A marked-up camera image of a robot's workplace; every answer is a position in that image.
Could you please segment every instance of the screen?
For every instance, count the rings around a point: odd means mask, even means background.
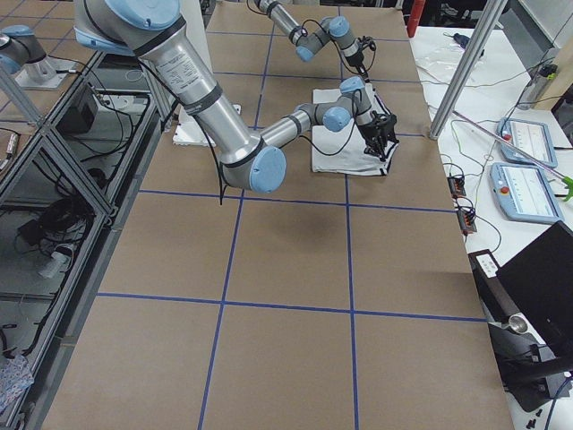
[[[519,215],[553,217],[556,215],[536,168],[504,166],[503,174],[511,189],[511,198]]]
[[[573,232],[558,221],[497,272],[556,356],[573,352]]]
[[[511,121],[511,136],[513,137],[512,143],[533,156],[534,159],[549,161],[547,141],[543,127],[540,125]]]

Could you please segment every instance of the blue joint cap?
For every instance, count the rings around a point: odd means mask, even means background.
[[[324,126],[331,132],[338,133],[350,122],[350,114],[340,106],[331,107],[322,117]]]
[[[308,63],[314,57],[314,53],[308,47],[296,47],[296,54],[305,63]]]
[[[356,90],[363,90],[363,89],[364,89],[364,81],[360,76],[353,76],[352,78],[344,80],[340,84],[340,92],[342,94],[347,94],[349,92],[354,92]]]
[[[344,16],[337,16],[330,22],[329,33],[335,38],[342,38],[350,31],[350,22]]]
[[[11,38],[18,36],[33,36],[34,32],[27,25],[11,25],[2,29],[3,34],[10,36]]]
[[[20,70],[20,65],[12,60],[9,56],[0,56],[0,65],[9,74],[15,74]]]
[[[119,18],[142,30],[164,30],[179,18],[179,0],[105,0]]]
[[[97,51],[107,52],[108,54],[116,54],[119,56],[133,56],[133,51],[126,45],[120,45],[115,42],[110,42],[109,40],[100,38],[93,34],[86,33],[74,27],[75,38],[80,45],[88,47],[89,49],[95,49]]]
[[[285,179],[287,159],[279,148],[267,146],[254,158],[249,175],[251,189],[257,193],[275,191]]]

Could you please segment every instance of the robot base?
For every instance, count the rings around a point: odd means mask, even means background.
[[[56,70],[70,70],[75,67],[74,61],[59,60],[57,58],[50,58],[50,60]],[[18,85],[25,90],[56,90],[67,75],[68,73],[56,73],[56,76],[52,79],[38,83],[30,78],[28,71],[24,68],[18,73],[15,80],[18,82]]]

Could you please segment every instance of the towel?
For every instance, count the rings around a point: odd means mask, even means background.
[[[366,84],[366,90],[370,98],[374,99],[374,90],[371,84]],[[340,90],[314,90],[312,93],[312,101],[314,103],[336,101],[338,97],[340,97]],[[312,128],[312,142],[322,152],[334,153],[345,144],[352,130],[353,123],[354,121],[351,121],[338,133],[333,133],[322,125],[314,126]],[[397,143],[388,142],[385,150],[385,161],[380,161],[372,155],[366,155],[364,154],[366,143],[355,126],[348,145],[339,154],[328,157],[312,148],[312,171],[345,173],[358,176],[386,176],[389,173],[392,156],[397,147]]]

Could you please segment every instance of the label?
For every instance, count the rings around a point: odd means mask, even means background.
[[[480,263],[480,266],[482,266],[485,276],[488,278],[495,278],[498,266],[489,254],[477,255],[475,259]]]
[[[191,58],[186,54],[178,54],[166,63],[157,66],[166,84],[175,94],[185,92],[191,84],[200,78]]]

